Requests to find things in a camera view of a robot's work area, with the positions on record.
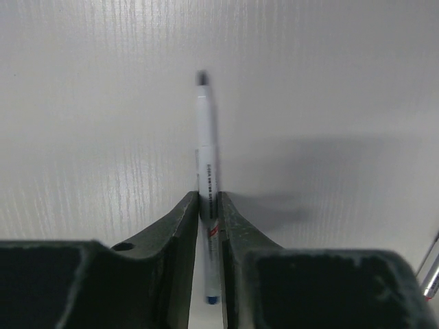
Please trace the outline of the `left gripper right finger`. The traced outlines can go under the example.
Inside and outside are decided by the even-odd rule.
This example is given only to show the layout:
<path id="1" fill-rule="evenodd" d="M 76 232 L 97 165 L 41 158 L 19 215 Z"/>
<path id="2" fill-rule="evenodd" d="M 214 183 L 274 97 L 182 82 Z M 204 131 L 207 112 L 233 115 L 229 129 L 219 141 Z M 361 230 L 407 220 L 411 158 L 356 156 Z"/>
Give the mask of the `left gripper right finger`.
<path id="1" fill-rule="evenodd" d="M 410 265 L 382 249 L 286 249 L 218 196 L 225 328 L 437 328 Z"/>

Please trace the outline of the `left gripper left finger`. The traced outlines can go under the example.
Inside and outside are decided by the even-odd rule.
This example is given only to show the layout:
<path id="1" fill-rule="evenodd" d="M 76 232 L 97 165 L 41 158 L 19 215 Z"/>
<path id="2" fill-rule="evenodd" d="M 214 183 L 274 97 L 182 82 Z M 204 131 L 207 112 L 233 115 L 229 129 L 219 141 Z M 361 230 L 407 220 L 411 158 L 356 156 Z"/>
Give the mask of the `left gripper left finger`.
<path id="1" fill-rule="evenodd" d="M 186 328 L 198 194 L 113 247 L 2 241 L 2 328 Z"/>

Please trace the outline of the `blue marker pen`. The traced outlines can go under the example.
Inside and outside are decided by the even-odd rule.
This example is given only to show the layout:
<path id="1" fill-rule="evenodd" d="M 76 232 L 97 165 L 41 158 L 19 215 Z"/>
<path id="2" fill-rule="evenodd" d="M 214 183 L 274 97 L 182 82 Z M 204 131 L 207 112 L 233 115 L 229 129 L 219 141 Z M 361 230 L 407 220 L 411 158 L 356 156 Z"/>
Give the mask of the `blue marker pen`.
<path id="1" fill-rule="evenodd" d="M 204 284 L 206 303 L 219 304 L 221 298 L 219 233 L 217 214 L 217 127 L 215 103 L 209 75 L 198 71 L 196 77 L 196 120 L 198 129 L 197 177 L 199 218 L 203 228 Z"/>

